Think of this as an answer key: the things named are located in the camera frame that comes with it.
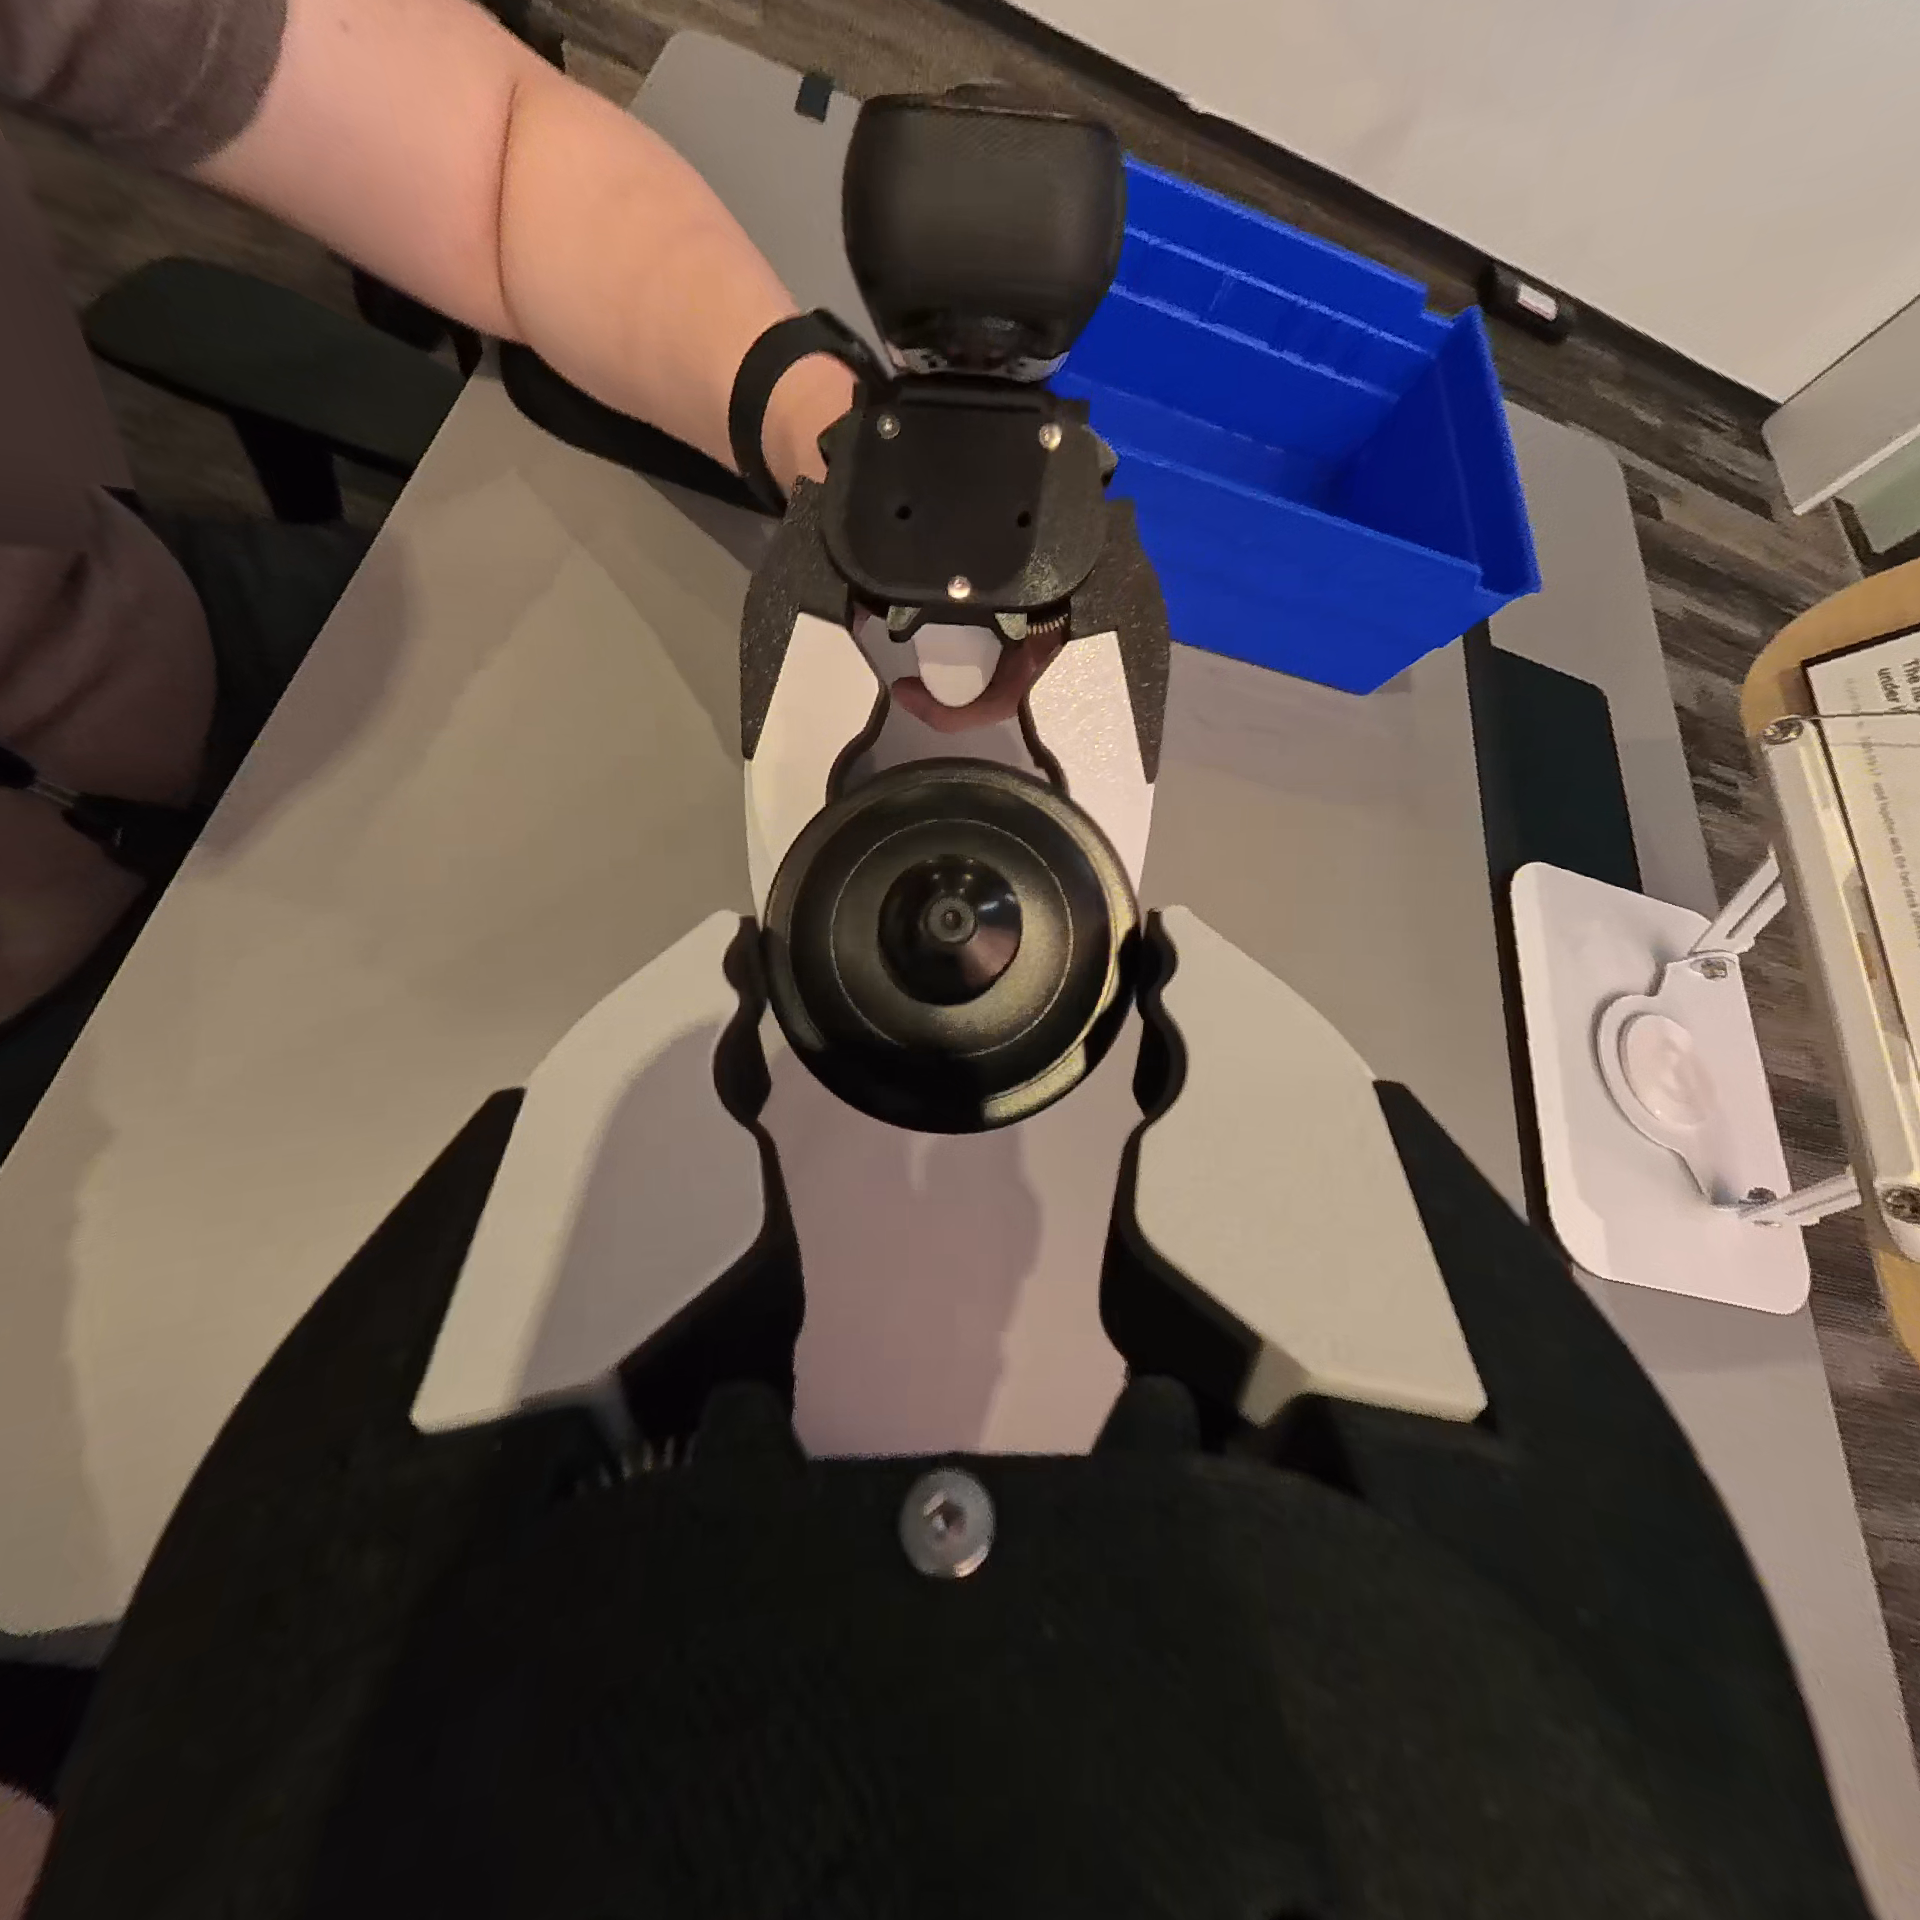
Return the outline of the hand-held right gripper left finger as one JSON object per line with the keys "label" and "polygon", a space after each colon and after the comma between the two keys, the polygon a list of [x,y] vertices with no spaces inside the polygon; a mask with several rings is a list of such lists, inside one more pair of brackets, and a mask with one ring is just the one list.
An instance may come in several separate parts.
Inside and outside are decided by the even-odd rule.
{"label": "hand-held right gripper left finger", "polygon": [[465,1251],[413,1426],[590,1413],[677,1451],[708,1396],[794,1413],[797,1231],[761,1121],[761,939],[715,913],[542,1058]]}

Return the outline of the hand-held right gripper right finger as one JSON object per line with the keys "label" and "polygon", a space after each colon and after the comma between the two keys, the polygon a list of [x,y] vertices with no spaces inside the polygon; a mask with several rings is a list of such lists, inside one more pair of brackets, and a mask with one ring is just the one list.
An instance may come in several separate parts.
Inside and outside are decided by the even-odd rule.
{"label": "hand-held right gripper right finger", "polygon": [[1475,1424],[1489,1395],[1373,1067],[1185,905],[1139,959],[1139,1124],[1101,1257],[1128,1373],[1181,1385],[1214,1435],[1296,1401]]}

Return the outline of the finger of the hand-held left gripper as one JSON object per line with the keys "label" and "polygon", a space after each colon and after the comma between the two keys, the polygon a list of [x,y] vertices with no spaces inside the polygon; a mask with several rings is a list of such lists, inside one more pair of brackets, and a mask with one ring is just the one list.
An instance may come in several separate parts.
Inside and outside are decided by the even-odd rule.
{"label": "finger of the hand-held left gripper", "polygon": [[860,640],[800,616],[785,649],[758,746],[742,764],[742,828],[754,907],[802,831],[832,803],[837,780],[873,744],[889,704]]}
{"label": "finger of the hand-held left gripper", "polygon": [[1155,778],[1139,746],[1121,637],[1104,632],[1052,659],[1025,699],[1036,764],[1104,835],[1130,884],[1141,887],[1155,815]]}

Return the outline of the black bottle lid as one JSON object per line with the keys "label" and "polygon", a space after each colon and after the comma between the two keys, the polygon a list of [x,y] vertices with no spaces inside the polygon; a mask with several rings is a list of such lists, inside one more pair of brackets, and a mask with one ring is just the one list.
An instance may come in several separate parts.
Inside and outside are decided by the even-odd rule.
{"label": "black bottle lid", "polygon": [[1139,945],[1108,837],[982,760],[914,761],[827,805],[758,915],[789,1050],[852,1112],[924,1137],[1075,1092],[1128,1018]]}

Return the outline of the blue plastic bin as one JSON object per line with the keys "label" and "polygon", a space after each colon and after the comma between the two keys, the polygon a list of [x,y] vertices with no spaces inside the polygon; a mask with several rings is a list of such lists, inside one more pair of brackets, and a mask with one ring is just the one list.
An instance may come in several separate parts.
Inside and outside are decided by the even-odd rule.
{"label": "blue plastic bin", "polygon": [[1373,693],[1544,588],[1477,307],[1141,157],[1088,405],[1177,642]]}

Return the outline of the person's left hand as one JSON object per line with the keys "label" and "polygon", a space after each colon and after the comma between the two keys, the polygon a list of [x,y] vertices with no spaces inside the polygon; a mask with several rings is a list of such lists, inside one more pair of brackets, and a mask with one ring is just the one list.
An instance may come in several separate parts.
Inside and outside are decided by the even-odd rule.
{"label": "person's left hand", "polygon": [[822,434],[852,407],[858,380],[841,362],[817,352],[782,372],[761,419],[761,456],[782,498],[797,481],[825,481]]}

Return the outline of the black wrist band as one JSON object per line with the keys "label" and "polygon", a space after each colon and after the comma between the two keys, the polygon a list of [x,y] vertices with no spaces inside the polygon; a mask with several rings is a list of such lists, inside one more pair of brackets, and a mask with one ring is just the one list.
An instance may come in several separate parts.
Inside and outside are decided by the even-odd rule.
{"label": "black wrist band", "polygon": [[754,505],[772,517],[786,507],[763,452],[763,423],[777,385],[802,362],[829,359],[852,375],[858,393],[884,389],[893,372],[851,324],[829,309],[811,309],[771,324],[742,354],[728,403],[732,466]]}

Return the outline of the black mesh wrist rest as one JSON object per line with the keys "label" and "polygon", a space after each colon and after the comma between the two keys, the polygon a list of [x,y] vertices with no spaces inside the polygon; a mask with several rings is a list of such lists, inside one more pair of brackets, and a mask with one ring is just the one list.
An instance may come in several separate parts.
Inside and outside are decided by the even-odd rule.
{"label": "black mesh wrist rest", "polygon": [[777,519],[730,466],[661,428],[588,395],[521,344],[496,344],[498,381],[515,409],[554,441],[652,482],[685,490],[723,505]]}

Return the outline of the instruction board on white stand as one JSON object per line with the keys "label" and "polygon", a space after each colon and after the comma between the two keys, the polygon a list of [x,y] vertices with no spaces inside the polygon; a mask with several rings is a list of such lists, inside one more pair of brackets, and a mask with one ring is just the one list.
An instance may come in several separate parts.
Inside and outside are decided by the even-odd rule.
{"label": "instruction board on white stand", "polygon": [[[1917,1331],[1917,962],[1893,975],[1809,666],[1917,629],[1917,562],[1798,616],[1742,693],[1770,841],[1705,920],[1532,863],[1509,887],[1526,1080],[1555,1236],[1598,1281],[1789,1314],[1806,1233],[1861,1211],[1889,1321]],[[1744,959],[1792,913],[1840,1082],[1848,1164],[1792,1189]]]}

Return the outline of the black rectangular table pad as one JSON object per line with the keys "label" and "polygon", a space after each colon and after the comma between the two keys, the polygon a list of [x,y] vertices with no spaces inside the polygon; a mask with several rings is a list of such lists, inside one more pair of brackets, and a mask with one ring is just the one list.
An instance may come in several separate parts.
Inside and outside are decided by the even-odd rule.
{"label": "black rectangular table pad", "polygon": [[1462,644],[1494,901],[1532,863],[1637,895],[1640,848],[1604,693],[1509,653],[1486,629]]}

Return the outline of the printed instruction sheet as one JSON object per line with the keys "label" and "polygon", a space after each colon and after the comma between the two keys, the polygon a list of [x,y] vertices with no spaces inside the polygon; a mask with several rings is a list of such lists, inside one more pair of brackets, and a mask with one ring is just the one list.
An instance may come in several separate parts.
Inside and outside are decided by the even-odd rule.
{"label": "printed instruction sheet", "polygon": [[1816,659],[1809,688],[1889,969],[1915,977],[1917,629]]}

